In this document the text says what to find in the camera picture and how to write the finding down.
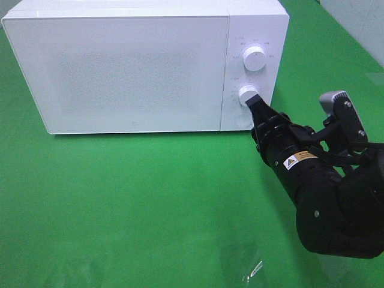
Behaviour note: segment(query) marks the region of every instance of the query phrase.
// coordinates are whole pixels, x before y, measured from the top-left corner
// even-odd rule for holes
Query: white microwave
[[[2,19],[51,134],[249,130],[288,22],[277,0],[22,0]]]

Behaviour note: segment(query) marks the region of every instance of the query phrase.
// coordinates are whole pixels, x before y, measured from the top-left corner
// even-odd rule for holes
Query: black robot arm
[[[327,119],[317,133],[293,124],[259,95],[246,103],[257,150],[296,206],[303,246],[320,254],[378,256],[384,250],[384,145],[368,143],[347,93],[321,96]]]

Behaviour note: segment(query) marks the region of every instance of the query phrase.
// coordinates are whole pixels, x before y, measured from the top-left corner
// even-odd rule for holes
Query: yellow warning sticker
[[[301,151],[293,154],[288,157],[286,161],[283,162],[287,170],[291,169],[294,165],[298,164],[300,161],[305,159],[317,158],[315,155],[309,153],[308,151]]]

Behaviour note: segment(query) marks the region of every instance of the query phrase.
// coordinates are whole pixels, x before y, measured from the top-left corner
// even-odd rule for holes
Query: microwave knob
[[[245,102],[247,100],[249,100],[250,98],[252,98],[253,96],[255,96],[256,94],[258,94],[258,93],[259,92],[258,92],[257,88],[255,86],[253,86],[253,85],[243,86],[239,90],[239,101],[240,101],[240,104],[246,107],[247,104]]]
[[[249,71],[259,71],[266,64],[266,55],[260,46],[249,47],[242,55],[244,66]]]

